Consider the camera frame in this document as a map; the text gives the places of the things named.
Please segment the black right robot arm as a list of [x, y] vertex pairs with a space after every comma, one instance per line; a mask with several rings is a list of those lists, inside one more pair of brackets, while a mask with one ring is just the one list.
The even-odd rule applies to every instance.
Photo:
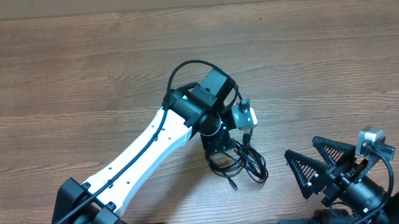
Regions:
[[395, 148], [382, 130], [362, 130], [356, 145], [316, 136], [322, 159], [284, 154], [304, 198], [322, 193], [324, 208], [297, 224], [399, 224], [399, 191], [391, 161]]

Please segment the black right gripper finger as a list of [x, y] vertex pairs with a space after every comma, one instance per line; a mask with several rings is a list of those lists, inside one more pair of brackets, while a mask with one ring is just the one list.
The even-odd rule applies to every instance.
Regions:
[[315, 136], [312, 146], [317, 149], [322, 159], [331, 166], [339, 167], [347, 162], [355, 161], [356, 147], [352, 144], [329, 140]]
[[327, 163], [293, 150], [287, 150], [284, 157], [305, 199], [309, 199], [312, 194], [320, 193], [328, 185], [330, 166]]

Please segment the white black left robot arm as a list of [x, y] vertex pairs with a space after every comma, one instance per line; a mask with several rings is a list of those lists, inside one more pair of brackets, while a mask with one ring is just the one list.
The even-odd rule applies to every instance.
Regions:
[[126, 224], [121, 217], [144, 182], [195, 134], [216, 150], [231, 127], [232, 107], [225, 98], [235, 81], [212, 68], [202, 83], [169, 89], [149, 126], [114, 161], [78, 183], [70, 177], [57, 192], [52, 224]]

